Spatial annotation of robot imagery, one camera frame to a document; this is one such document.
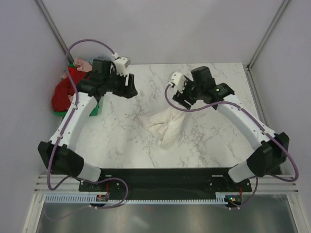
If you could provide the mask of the white t shirt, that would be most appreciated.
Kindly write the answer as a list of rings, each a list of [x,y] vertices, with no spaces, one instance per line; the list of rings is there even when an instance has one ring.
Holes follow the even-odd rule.
[[[170,149],[179,139],[186,113],[172,107],[139,116],[144,129],[154,136],[158,145]]]

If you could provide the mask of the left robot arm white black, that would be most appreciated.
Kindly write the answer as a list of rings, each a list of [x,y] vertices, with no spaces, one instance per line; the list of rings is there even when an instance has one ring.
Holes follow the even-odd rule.
[[[107,180],[101,176],[101,169],[85,162],[75,150],[84,124],[106,93],[127,99],[138,94],[134,75],[126,73],[129,65],[130,60],[126,57],[114,61],[93,61],[92,70],[78,82],[77,93],[57,131],[48,142],[41,141],[38,145],[48,174],[89,180],[90,186],[96,191],[105,189]]]

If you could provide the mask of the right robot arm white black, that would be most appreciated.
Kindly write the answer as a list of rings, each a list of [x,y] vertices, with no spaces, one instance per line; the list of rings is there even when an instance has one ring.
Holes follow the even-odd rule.
[[[179,72],[171,75],[170,85],[177,88],[173,100],[182,106],[180,110],[191,112],[191,107],[202,100],[229,119],[254,150],[244,162],[229,169],[222,180],[226,190],[234,191],[245,179],[271,175],[287,160],[289,138],[285,133],[277,134],[257,120],[229,85],[216,84],[208,67],[195,68],[191,75],[192,79]]]

